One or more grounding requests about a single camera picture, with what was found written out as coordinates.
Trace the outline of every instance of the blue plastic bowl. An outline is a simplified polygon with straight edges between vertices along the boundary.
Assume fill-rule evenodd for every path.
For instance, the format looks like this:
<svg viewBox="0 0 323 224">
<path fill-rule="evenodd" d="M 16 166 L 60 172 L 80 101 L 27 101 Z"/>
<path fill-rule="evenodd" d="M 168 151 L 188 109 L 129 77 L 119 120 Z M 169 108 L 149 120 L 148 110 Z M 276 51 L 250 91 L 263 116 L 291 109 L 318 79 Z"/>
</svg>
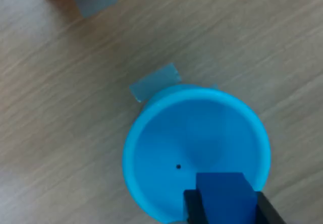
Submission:
<svg viewBox="0 0 323 224">
<path fill-rule="evenodd" d="M 123 153 L 126 185 L 164 223 L 183 220 L 183 191 L 197 172 L 242 172 L 255 191 L 270 170 L 270 144 L 257 115 L 219 90 L 177 85 L 156 94 L 133 124 Z"/>
</svg>

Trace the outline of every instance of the bowl rim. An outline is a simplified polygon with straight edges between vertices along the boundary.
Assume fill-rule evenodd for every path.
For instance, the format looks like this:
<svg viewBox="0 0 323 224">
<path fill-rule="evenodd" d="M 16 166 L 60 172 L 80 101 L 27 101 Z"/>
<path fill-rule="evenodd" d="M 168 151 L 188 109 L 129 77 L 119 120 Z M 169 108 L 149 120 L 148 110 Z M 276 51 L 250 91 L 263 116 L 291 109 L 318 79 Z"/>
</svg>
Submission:
<svg viewBox="0 0 323 224">
<path fill-rule="evenodd" d="M 153 203 L 149 202 L 146 196 L 142 193 L 140 187 L 138 186 L 135 179 L 133 165 L 136 142 L 147 123 L 152 118 L 157 116 L 157 114 L 159 114 L 162 110 L 178 102 L 199 99 L 211 100 L 231 107 L 233 110 L 240 113 L 249 122 L 258 140 L 257 142 L 259 143 L 260 163 L 258 167 L 259 170 L 256 175 L 256 180 L 253 185 L 255 191 L 262 190 L 269 175 L 271 164 L 271 151 L 269 139 L 262 122 L 249 106 L 247 106 L 244 102 L 237 99 L 236 97 L 233 97 L 223 91 L 219 91 L 217 89 L 212 88 L 188 88 L 170 93 L 162 97 L 161 99 L 152 102 L 147 107 L 147 109 L 141 112 L 141 114 L 136 119 L 129 131 L 129 134 L 125 142 L 122 159 L 123 175 L 126 186 L 131 196 L 133 197 L 135 202 L 149 216 L 164 223 L 178 220 L 172 220 L 172 218 L 169 215 L 167 215 L 162 210 L 154 206 Z"/>
</svg>

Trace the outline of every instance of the blue block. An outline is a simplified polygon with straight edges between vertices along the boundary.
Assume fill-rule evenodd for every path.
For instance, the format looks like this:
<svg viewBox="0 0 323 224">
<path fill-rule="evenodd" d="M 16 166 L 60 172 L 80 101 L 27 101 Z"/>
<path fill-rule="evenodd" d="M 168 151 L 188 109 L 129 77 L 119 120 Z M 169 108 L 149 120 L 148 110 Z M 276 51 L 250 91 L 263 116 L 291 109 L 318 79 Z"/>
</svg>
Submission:
<svg viewBox="0 0 323 224">
<path fill-rule="evenodd" d="M 199 191 L 209 224 L 254 224 L 257 194 L 242 173 L 198 173 Z"/>
</svg>

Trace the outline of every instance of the blue bowl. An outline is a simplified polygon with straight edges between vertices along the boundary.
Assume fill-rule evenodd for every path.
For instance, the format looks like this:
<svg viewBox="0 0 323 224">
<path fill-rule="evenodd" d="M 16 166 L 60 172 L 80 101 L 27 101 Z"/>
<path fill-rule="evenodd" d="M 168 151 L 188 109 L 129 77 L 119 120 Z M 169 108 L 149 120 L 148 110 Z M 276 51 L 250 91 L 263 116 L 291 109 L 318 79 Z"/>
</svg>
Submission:
<svg viewBox="0 0 323 224">
<path fill-rule="evenodd" d="M 257 115 L 219 90 L 177 85 L 156 94 L 133 124 L 123 152 L 126 185 L 163 223 L 183 220 L 183 192 L 197 172 L 242 172 L 260 191 L 270 144 Z"/>
</svg>

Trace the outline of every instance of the wooden table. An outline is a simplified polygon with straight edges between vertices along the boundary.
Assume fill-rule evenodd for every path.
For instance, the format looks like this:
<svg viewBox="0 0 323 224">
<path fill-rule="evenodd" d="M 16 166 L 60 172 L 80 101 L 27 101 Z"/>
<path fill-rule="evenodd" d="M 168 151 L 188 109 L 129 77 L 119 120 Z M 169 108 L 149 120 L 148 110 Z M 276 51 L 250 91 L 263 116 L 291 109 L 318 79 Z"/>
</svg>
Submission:
<svg viewBox="0 0 323 224">
<path fill-rule="evenodd" d="M 0 223 L 155 223 L 122 176 L 129 85 L 174 62 L 250 105 L 272 145 L 265 193 L 323 223 L 323 0 L 0 0 Z"/>
</svg>

